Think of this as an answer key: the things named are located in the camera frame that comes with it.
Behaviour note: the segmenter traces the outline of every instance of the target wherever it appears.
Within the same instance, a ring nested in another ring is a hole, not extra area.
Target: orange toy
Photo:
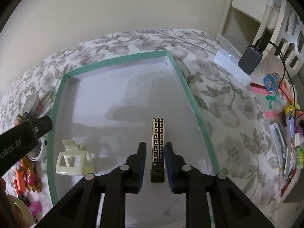
[[[27,187],[31,191],[37,191],[37,193],[41,192],[42,183],[37,173],[34,172],[31,161],[28,159],[28,156],[24,156],[21,158],[21,168],[27,173]]]
[[[19,196],[19,195],[22,195],[23,192],[22,192],[21,190],[18,189],[18,182],[17,182],[17,180],[14,180],[14,186],[15,186],[15,191],[16,191],[17,195],[18,195],[18,196]]]
[[[18,190],[25,192],[24,172],[18,172],[17,168],[15,168],[15,174]]]

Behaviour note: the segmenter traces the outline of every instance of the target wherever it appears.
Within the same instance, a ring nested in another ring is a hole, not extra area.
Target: green bow
[[[267,95],[267,96],[266,96],[266,100],[269,100],[269,106],[268,106],[269,109],[272,108],[272,102],[273,102],[273,101],[276,102],[276,103],[278,103],[278,104],[281,104],[280,101],[277,101],[277,96],[278,96],[278,95],[279,95],[279,91],[276,91],[274,96],[270,96],[270,95]]]

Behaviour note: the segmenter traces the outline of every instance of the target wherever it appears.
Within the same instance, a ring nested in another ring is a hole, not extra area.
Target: black cable
[[[289,104],[291,104],[291,101],[289,100],[289,98],[288,98],[288,96],[286,95],[286,93],[281,89],[281,87],[279,87],[279,89],[282,91],[282,93],[284,93],[284,95],[286,96],[286,98],[287,98]]]
[[[289,75],[289,73],[288,73],[288,71],[287,71],[287,69],[286,69],[286,63],[285,63],[285,60],[284,60],[284,57],[283,57],[283,53],[281,52],[281,50],[278,49],[279,47],[278,47],[276,44],[274,44],[274,43],[271,42],[270,40],[264,39],[264,38],[260,38],[260,39],[258,39],[258,40],[256,41],[256,43],[255,43],[255,45],[254,45],[254,48],[255,48],[255,49],[257,49],[257,46],[258,46],[259,42],[261,42],[262,40],[267,41],[268,44],[272,44],[273,47],[276,49],[276,51],[279,52],[279,56],[280,56],[280,59],[281,59],[281,61],[282,61],[282,63],[283,63],[283,67],[284,67],[284,73],[283,73],[283,77],[282,77],[282,79],[281,79],[281,81],[280,81],[280,83],[279,83],[278,86],[279,86],[279,87],[281,86],[281,83],[282,83],[282,81],[283,81],[283,79],[284,79],[284,77],[285,77],[285,73],[287,73],[287,76],[288,76],[288,78],[289,78],[290,84],[291,84],[291,86],[292,86],[292,91],[293,91],[293,106],[294,106],[295,116],[297,115],[297,112],[296,112],[296,111],[304,112],[304,111],[299,110],[299,109],[297,109],[297,108],[295,107],[295,89],[294,89],[294,86],[293,86],[291,77],[290,77],[290,75]]]
[[[258,52],[262,53],[266,49],[267,45],[268,44],[261,43],[260,46],[258,47]]]

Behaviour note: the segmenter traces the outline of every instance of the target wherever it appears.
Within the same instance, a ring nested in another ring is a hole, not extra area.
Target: white claw clip
[[[90,153],[84,150],[83,145],[78,145],[74,140],[63,140],[65,152],[60,152],[56,164],[56,173],[67,176],[84,176],[95,173]],[[61,166],[62,157],[66,166]],[[79,157],[79,166],[73,166],[73,160]]]

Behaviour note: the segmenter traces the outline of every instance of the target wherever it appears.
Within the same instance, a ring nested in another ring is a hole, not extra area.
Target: white cable
[[[176,37],[176,36],[173,36],[173,35],[171,35],[171,34],[168,34],[168,33],[165,33],[165,32],[161,32],[161,31],[158,31],[158,30],[155,30],[155,31],[158,32],[158,33],[161,33],[161,34],[163,34],[163,35],[167,35],[167,36],[169,36],[169,37],[172,37],[172,38],[181,40],[181,41],[186,42],[186,43],[188,43],[188,44],[190,44],[190,45],[195,45],[195,46],[197,46],[197,47],[200,47],[200,48],[202,48],[202,49],[204,49],[204,50],[206,50],[206,51],[211,52],[212,54],[216,54],[216,52],[212,51],[211,49],[208,49],[208,48],[206,48],[206,47],[204,47],[204,46],[201,46],[201,45],[198,45],[198,44],[196,44],[196,43],[190,42],[190,41],[188,41],[188,40],[186,40],[186,39],[182,39],[182,38],[180,38],[180,37]]]

